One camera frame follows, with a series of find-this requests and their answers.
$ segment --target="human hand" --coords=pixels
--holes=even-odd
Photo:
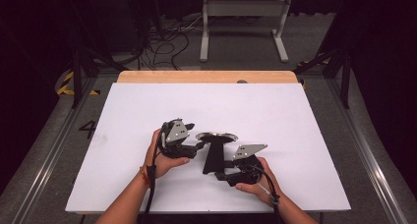
[[[268,176],[272,179],[273,186],[275,188],[276,193],[279,196],[284,196],[284,193],[282,192],[281,188],[278,185],[278,181],[275,178],[275,175],[273,175],[272,171],[270,170],[267,161],[262,158],[258,157],[258,160],[261,162],[262,166],[264,167],[264,171],[268,174]],[[267,178],[263,175],[262,178],[259,180],[259,184],[266,188],[269,193],[271,194],[271,190],[269,189],[269,184],[267,181]],[[270,202],[270,195],[266,193],[258,184],[245,184],[245,183],[238,183],[236,184],[235,188],[239,191],[253,194],[255,195],[260,201],[266,203],[269,206],[272,206],[272,203]]]
[[[152,141],[147,151],[147,155],[145,157],[144,167],[152,165],[153,153],[156,147],[157,137],[159,135],[160,129],[153,132]],[[159,148],[157,148],[156,152],[157,156],[155,159],[156,171],[155,171],[155,178],[162,177],[165,175],[169,169],[173,167],[178,167],[190,162],[190,158],[182,157],[182,158],[168,158],[162,153],[160,153]]]

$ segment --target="table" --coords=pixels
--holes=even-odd
[[[239,80],[256,84],[234,84]],[[121,73],[110,90],[66,210],[104,211],[142,165],[153,130],[174,116],[196,124],[185,144],[196,144],[201,132],[238,136],[225,146],[225,159],[238,145],[267,143],[257,155],[268,160],[281,188],[304,210],[350,209],[293,73],[132,71]],[[271,212],[254,196],[203,175],[207,153],[206,146],[189,164],[156,180],[150,213]]]

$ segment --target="cable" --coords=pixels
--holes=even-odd
[[[273,213],[275,214],[275,217],[276,217],[278,223],[284,223],[284,221],[281,218],[281,215],[279,215],[279,210],[278,210],[279,195],[276,193],[275,186],[273,185],[272,179],[264,171],[264,169],[261,169],[257,166],[253,166],[253,165],[248,165],[248,166],[262,172],[262,174],[264,174],[264,176],[267,178],[269,189],[270,189],[270,194],[272,196],[271,203],[273,205]]]
[[[323,224],[325,222],[325,214],[323,212],[320,212],[320,224]]]
[[[199,19],[201,19],[203,16],[199,16],[198,18],[196,18],[190,25],[188,25],[187,27],[185,27],[185,28],[182,28],[181,26],[180,27],[178,27],[178,28],[171,28],[171,29],[168,29],[168,30],[176,30],[176,31],[183,31],[183,30],[186,30],[186,29],[188,29],[188,28],[192,28],[192,25],[195,23],[195,22],[197,22]]]
[[[155,161],[156,161],[156,157],[159,155],[159,153],[157,152],[157,149],[158,149],[158,145],[159,145],[159,142],[160,142],[160,137],[162,135],[162,132],[165,130],[165,127],[166,127],[166,123],[164,123],[162,125],[162,127],[160,128],[160,131],[159,131],[159,135],[157,136],[155,149],[153,150],[152,164],[151,164],[151,166],[147,166],[150,192],[149,192],[147,208],[145,209],[145,213],[143,214],[143,218],[142,218],[142,223],[143,224],[145,224],[146,217],[149,214],[150,205],[152,203],[153,194],[154,194],[154,191],[155,191],[155,185],[156,185],[156,177],[155,177],[156,165],[155,165]]]
[[[166,51],[166,52],[158,52],[159,48],[161,48],[164,45],[168,45],[172,49],[169,50],[169,51]],[[174,52],[174,50],[175,50],[175,46],[173,44],[171,44],[171,43],[162,43],[162,44],[158,45],[157,48],[155,49],[155,51],[154,52],[152,51],[153,52],[153,62],[152,62],[152,64],[153,65],[156,65],[156,64],[166,63],[166,62],[155,62],[156,55],[157,54],[170,54],[170,53]]]
[[[85,215],[83,215],[83,216],[81,217],[81,220],[80,220],[79,224],[83,224],[83,223],[84,223],[84,219],[86,219],[86,216],[85,216]]]
[[[172,57],[171,57],[171,63],[172,63],[172,66],[174,66],[174,68],[176,69],[176,70],[181,70],[178,66],[176,66],[175,65],[175,63],[174,63],[174,58],[176,57],[176,56],[178,56],[181,52],[183,52],[185,49],[187,49],[187,47],[188,47],[188,45],[190,44],[190,40],[188,39],[188,36],[186,35],[186,34],[184,34],[184,33],[182,33],[182,32],[180,32],[186,39],[187,39],[187,44],[184,46],[184,48],[182,48],[178,53],[176,53],[176,54],[174,54],[174,55],[172,55]]]
[[[148,63],[144,60],[144,57],[143,56],[141,56],[141,58],[142,58],[142,60],[144,61],[144,63],[148,66],[148,68],[150,68],[151,70],[155,70],[155,68],[152,66],[152,63],[150,62],[150,57],[148,56],[148,53],[147,53],[147,50],[148,49],[151,49],[151,47],[149,46],[149,47],[147,47],[147,49],[144,51],[145,52],[145,55],[147,56],[147,58],[148,58]]]

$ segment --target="wristband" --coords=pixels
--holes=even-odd
[[[272,205],[279,205],[279,198],[276,199],[273,198],[273,196],[270,197],[270,203],[272,203]]]
[[[142,177],[142,179],[143,179],[143,180],[144,180],[144,182],[145,182],[145,185],[149,186],[149,185],[150,185],[149,178],[148,178],[148,176],[147,176],[147,173],[145,173],[145,169],[143,169],[143,167],[141,167],[141,169],[140,169],[140,173],[141,173],[141,177]]]

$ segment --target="wooden edge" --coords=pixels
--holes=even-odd
[[[291,71],[124,71],[117,83],[131,84],[296,84]]]

